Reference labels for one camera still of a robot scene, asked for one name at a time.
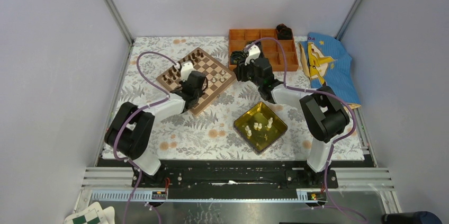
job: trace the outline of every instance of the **yellow tray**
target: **yellow tray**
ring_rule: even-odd
[[[268,120],[273,118],[270,129]],[[254,129],[254,123],[261,123],[260,130]],[[245,127],[249,126],[252,135],[247,136]],[[234,129],[252,147],[256,154],[261,154],[287,131],[285,124],[265,103],[259,102],[234,122]]]

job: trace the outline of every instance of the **dark blue cylindrical object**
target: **dark blue cylindrical object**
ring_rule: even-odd
[[[441,220],[431,212],[404,212],[384,214],[383,224],[442,224]]]

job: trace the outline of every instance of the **blue cloth with yellow star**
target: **blue cloth with yellow star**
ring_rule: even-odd
[[[351,56],[334,37],[311,32],[301,45],[309,66],[312,88],[328,85],[349,104],[360,105],[351,79]]]

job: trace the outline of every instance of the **blue fabric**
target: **blue fabric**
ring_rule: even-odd
[[[311,68],[308,42],[312,42],[311,47],[318,49],[316,52],[312,53],[315,57],[317,56],[317,53],[324,56],[317,58],[318,60],[321,60],[321,62],[319,62],[319,65],[321,66],[317,67],[317,69]],[[342,43],[334,37],[311,32],[308,35],[308,40],[302,41],[301,44],[306,53],[307,63],[311,72],[310,76],[312,77],[312,74],[314,74],[313,72],[315,72],[315,74],[320,74],[321,78],[325,80],[326,85],[330,86],[338,97],[342,98],[347,103],[360,104],[360,99],[358,98],[351,79],[352,58],[346,52]],[[322,87],[321,82],[322,81],[320,81],[319,78],[312,78],[312,88]]]

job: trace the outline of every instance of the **yellow cartoon character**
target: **yellow cartoon character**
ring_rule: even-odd
[[[307,53],[309,54],[310,78],[317,78],[320,80],[321,85],[324,85],[326,81],[323,77],[326,74],[329,63],[335,60],[330,56],[324,56],[313,42],[307,43]]]

